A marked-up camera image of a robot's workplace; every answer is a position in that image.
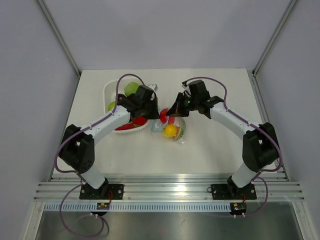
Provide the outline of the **red watermelon slice toy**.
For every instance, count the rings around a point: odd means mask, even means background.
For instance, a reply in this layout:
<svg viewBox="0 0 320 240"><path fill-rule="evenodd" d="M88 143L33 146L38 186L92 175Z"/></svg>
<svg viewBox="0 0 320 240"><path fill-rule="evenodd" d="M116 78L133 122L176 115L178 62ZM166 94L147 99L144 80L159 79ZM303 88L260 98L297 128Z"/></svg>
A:
<svg viewBox="0 0 320 240"><path fill-rule="evenodd" d="M187 129L185 119L182 117L176 117L174 120L174 125L177 128L177 132L176 132L175 136L173 137L173 140L183 142L184 136L186 133L186 129Z"/></svg>

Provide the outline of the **red apple toy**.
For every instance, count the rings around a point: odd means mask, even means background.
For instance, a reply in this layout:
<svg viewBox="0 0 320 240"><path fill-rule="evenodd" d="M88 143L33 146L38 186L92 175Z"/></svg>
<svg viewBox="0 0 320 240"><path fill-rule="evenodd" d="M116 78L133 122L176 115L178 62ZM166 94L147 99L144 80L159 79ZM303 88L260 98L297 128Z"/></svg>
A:
<svg viewBox="0 0 320 240"><path fill-rule="evenodd" d="M159 116L160 116L159 119L160 119L160 121L161 121L162 124L165 124L165 123L167 122L167 120L168 120L168 116L166 115L167 112L168 112L168 109L167 109L167 108L164 108L164 109L162 109L162 110L160 111L160 113L159 113Z"/></svg>

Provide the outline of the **clear zip bag blue zipper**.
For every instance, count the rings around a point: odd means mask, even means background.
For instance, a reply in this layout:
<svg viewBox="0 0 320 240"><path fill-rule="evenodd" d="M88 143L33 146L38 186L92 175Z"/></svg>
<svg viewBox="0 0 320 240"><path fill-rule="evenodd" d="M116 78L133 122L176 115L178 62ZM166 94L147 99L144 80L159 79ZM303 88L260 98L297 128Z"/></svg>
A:
<svg viewBox="0 0 320 240"><path fill-rule="evenodd" d="M187 125L182 117L167 116L168 108L158 108L159 118L153 120L151 131L173 142L185 143Z"/></svg>

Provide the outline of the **yellow lemon toy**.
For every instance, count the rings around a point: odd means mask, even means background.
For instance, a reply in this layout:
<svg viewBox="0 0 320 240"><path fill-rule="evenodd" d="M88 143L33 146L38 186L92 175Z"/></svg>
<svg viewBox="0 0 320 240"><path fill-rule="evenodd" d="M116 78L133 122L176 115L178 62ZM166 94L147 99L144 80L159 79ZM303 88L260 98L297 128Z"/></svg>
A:
<svg viewBox="0 0 320 240"><path fill-rule="evenodd" d="M173 123L166 125L162 130L162 133L166 138L173 138L177 134L177 132L178 128Z"/></svg>

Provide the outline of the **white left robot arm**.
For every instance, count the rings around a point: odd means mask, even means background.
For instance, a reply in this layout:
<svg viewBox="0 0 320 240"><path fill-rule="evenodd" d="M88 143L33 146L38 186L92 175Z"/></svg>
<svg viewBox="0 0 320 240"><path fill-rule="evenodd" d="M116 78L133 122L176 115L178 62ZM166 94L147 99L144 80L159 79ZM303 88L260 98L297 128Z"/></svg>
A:
<svg viewBox="0 0 320 240"><path fill-rule="evenodd" d="M90 193L95 198L103 199L108 194L108 180L95 166L96 144L136 118L158 119L157 89L156 84L140 85L136 93L122 98L95 122L82 127L71 124L66 128L57 156L91 187Z"/></svg>

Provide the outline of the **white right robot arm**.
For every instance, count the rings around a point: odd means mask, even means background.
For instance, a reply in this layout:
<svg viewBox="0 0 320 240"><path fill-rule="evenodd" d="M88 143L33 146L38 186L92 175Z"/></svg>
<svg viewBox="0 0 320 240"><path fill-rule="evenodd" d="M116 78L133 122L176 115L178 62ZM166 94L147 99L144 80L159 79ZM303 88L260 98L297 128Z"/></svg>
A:
<svg viewBox="0 0 320 240"><path fill-rule="evenodd" d="M274 161L283 160L274 126L253 123L227 106L227 98L211 96L205 85L205 77L193 77L182 82L183 92L168 110L168 117L188 117L197 111L208 119L222 124L242 140L243 163L227 180L227 193L239 198L245 188Z"/></svg>

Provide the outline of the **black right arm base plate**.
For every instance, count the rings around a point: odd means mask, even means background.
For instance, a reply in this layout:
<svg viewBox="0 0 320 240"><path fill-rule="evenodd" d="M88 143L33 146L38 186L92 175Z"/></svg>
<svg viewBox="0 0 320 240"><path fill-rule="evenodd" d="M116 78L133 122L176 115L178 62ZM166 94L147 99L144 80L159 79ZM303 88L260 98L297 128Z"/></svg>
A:
<svg viewBox="0 0 320 240"><path fill-rule="evenodd" d="M243 188L230 190L226 183L211 184L206 191L212 195L213 200L256 200L257 194L253 184Z"/></svg>

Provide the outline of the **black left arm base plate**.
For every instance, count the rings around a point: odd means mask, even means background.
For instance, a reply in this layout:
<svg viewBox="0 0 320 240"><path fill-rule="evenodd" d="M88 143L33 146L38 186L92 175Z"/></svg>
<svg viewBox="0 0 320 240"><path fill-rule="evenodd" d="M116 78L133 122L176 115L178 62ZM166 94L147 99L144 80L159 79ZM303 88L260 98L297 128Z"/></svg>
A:
<svg viewBox="0 0 320 240"><path fill-rule="evenodd" d="M122 200L124 195L124 184L102 185L95 189L89 184L84 184L80 189L80 200Z"/></svg>

